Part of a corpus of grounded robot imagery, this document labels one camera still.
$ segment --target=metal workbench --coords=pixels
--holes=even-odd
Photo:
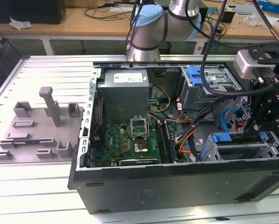
[[[234,56],[209,56],[208,61],[233,61]],[[201,61],[202,56],[165,56],[166,61]],[[42,86],[53,88],[60,106],[86,102],[94,61],[125,61],[123,56],[32,56],[20,60],[0,88],[0,140],[15,113],[17,101],[44,107],[38,96]],[[279,224],[279,189],[256,203],[209,205],[180,209],[147,210],[90,215],[76,191],[67,189],[70,162],[0,165],[0,223],[253,223]],[[194,190],[194,183],[186,190]],[[184,186],[176,194],[185,194]]]

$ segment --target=gray robot arm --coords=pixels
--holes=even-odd
[[[168,11],[160,6],[143,6],[134,29],[132,43],[128,45],[128,61],[160,61],[158,45],[161,41],[189,41],[197,31],[186,18],[188,11],[191,20],[200,27],[201,16],[198,0],[174,0]]]

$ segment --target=gray floor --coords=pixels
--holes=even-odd
[[[22,55],[45,55],[42,42],[39,40],[13,40],[12,44]],[[124,54],[124,41],[86,41],[86,52],[81,51],[80,41],[53,40],[51,42],[57,55],[122,55]],[[8,42],[3,44],[0,50],[0,86],[12,71],[15,63],[20,59],[12,47],[8,48]],[[192,54],[193,42],[172,42],[171,54]],[[236,49],[219,47],[216,54],[234,55]]]

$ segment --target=motherboard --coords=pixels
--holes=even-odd
[[[173,122],[131,119],[127,124],[108,124],[105,146],[94,148],[91,167],[172,163],[177,160]]]

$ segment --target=green circuit board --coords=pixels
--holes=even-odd
[[[134,132],[142,132],[145,130],[144,123],[134,126]],[[178,135],[177,127],[174,123],[169,124],[170,135],[174,138]],[[138,158],[154,158],[158,159],[160,154],[157,142],[157,135],[155,124],[149,123],[149,136],[146,139],[133,139],[131,136],[131,126],[129,124],[113,124],[107,125],[106,129],[106,150],[104,151],[104,158],[106,159],[138,159]],[[136,152],[136,144],[145,142],[148,149],[147,152]]]

